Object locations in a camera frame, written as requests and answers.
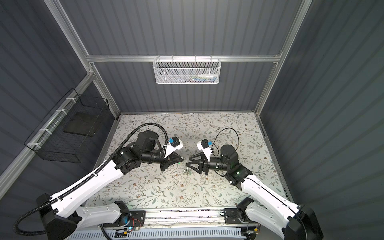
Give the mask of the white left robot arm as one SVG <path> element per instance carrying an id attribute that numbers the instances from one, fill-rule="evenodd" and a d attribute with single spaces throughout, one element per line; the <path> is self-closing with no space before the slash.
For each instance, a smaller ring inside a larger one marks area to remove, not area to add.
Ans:
<path id="1" fill-rule="evenodd" d="M 173 137 L 160 145 L 159 136 L 153 131 L 138 134 L 135 142 L 120 148 L 116 155 L 104 162 L 81 181 L 55 193 L 52 196 L 42 195 L 39 203 L 54 200 L 51 206 L 40 211 L 46 235 L 50 240 L 64 240 L 76 230 L 96 225 L 113 227 L 134 227 L 138 219 L 133 217 L 123 201 L 99 207 L 83 207 L 82 204 L 111 182 L 140 167 L 142 163 L 158 164 L 163 172 L 169 166 L 180 163 L 183 158 L 176 153 L 183 147 L 183 142 Z"/>

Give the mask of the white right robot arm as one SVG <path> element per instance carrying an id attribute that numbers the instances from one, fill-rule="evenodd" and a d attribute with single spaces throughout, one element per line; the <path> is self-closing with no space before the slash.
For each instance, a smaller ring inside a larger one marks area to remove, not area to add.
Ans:
<path id="1" fill-rule="evenodd" d="M 237 205 L 241 222 L 257 222 L 283 240 L 322 240 L 322 232 L 315 212 L 308 206 L 299 206 L 266 186 L 251 170 L 242 165 L 232 145 L 221 147 L 220 156 L 213 157 L 212 142 L 197 143 L 200 152 L 190 157 L 187 166 L 199 174 L 210 170 L 224 171 L 224 178 L 248 194 Z"/>

